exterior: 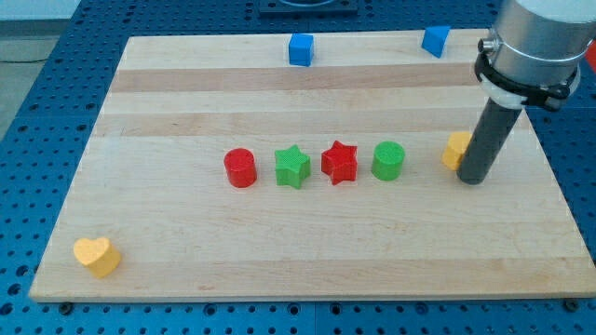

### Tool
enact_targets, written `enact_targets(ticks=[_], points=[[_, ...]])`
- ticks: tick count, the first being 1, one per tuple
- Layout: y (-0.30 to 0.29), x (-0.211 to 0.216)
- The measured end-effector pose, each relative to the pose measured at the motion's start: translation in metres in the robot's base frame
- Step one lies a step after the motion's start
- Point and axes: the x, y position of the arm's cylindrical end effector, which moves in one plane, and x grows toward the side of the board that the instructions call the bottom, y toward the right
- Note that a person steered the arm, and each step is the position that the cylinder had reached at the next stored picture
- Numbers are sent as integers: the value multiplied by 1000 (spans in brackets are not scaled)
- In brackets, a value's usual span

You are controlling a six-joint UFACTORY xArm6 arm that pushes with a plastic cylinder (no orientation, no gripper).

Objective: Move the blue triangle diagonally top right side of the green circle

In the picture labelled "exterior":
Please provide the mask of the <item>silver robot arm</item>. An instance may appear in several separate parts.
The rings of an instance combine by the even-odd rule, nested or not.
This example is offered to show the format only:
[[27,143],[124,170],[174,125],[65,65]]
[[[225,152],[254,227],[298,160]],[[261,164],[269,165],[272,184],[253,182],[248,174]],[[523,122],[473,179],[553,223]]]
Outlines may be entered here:
[[594,39],[595,0],[507,0],[478,43],[475,74],[501,107],[555,112],[578,88]]

